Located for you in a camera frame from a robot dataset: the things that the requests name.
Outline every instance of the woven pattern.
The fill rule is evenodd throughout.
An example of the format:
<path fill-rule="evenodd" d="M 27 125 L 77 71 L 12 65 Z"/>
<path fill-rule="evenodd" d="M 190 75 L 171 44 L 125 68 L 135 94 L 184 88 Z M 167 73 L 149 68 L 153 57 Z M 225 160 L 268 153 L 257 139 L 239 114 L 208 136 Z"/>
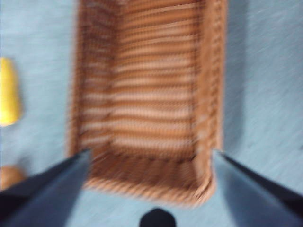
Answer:
<path fill-rule="evenodd" d="M 69 154 L 87 186 L 197 205 L 221 145 L 224 0 L 81 0 Z"/>

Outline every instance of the yellow object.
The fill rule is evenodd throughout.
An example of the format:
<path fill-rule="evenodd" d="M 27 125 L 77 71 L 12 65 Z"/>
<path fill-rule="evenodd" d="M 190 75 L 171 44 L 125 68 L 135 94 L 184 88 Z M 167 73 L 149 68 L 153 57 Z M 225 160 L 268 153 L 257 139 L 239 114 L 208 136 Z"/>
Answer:
<path fill-rule="evenodd" d="M 0 124 L 15 123 L 21 116 L 21 103 L 18 93 L 18 78 L 10 59 L 1 58 Z"/>

